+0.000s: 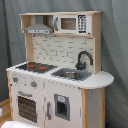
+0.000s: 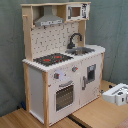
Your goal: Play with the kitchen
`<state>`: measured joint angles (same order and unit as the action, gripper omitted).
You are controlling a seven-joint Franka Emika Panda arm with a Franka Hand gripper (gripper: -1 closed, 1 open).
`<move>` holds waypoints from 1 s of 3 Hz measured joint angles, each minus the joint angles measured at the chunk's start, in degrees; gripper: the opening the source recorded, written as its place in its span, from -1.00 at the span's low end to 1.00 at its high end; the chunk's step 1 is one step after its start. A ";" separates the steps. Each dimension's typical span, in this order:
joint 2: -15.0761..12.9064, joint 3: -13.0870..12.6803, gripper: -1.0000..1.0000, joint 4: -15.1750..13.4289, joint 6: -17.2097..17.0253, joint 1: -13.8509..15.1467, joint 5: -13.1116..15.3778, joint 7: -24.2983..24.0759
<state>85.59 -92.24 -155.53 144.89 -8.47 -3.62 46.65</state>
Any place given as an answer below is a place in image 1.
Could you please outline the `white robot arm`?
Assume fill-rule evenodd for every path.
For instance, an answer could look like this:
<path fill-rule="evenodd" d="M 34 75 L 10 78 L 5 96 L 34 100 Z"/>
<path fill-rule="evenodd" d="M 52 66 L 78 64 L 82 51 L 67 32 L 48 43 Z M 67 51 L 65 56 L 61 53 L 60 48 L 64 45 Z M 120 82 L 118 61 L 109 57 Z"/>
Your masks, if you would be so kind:
<path fill-rule="evenodd" d="M 6 121 L 1 128 L 40 128 L 34 125 L 22 123 L 19 121 Z"/>

